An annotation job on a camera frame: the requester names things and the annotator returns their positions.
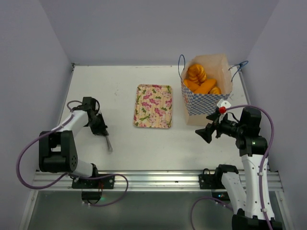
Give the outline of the metal serving tongs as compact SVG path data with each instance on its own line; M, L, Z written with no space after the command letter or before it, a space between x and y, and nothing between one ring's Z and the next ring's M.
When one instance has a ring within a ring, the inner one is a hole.
M105 138L106 138L108 152L113 152L113 148L112 148L111 142L109 140L109 135L105 136Z

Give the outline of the blue checkered paper bag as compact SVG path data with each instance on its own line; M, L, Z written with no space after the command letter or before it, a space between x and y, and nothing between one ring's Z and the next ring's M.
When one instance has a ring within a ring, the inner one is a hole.
M184 55L178 59L185 121L190 126L204 126L206 118L215 112L220 100L226 101L233 90L235 75L248 64L242 61L230 66L226 54L196 56L186 63Z

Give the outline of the twisted fake bread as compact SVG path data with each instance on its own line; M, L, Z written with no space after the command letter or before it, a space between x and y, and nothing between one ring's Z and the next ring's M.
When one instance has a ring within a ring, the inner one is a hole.
M193 64L188 68L188 78L195 84L201 85L207 80L207 74L200 64Z

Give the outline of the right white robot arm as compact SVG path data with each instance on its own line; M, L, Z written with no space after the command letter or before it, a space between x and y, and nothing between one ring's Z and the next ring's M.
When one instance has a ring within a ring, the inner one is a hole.
M242 109L240 119L231 121L228 119L229 109L217 107L207 116L210 123L195 132L207 143L212 141L214 132L217 138L227 135L236 140L246 185L241 184L238 170L233 165L220 164L213 174L214 184L225 188L230 198L232 229L281 230L283 225L275 219L267 180L268 153L273 137L266 140L260 135L261 115L266 112L251 105L243 105Z

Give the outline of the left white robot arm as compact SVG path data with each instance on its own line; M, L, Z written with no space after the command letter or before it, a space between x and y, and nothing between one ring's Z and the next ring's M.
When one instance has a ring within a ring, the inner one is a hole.
M100 182L98 169L94 163L78 158L74 140L83 127L89 127L95 136L105 137L108 150L112 150L98 100L83 97L81 104L71 109L70 116L61 125L51 131L41 132L39 169L42 172L67 173L81 177L87 187L95 188Z

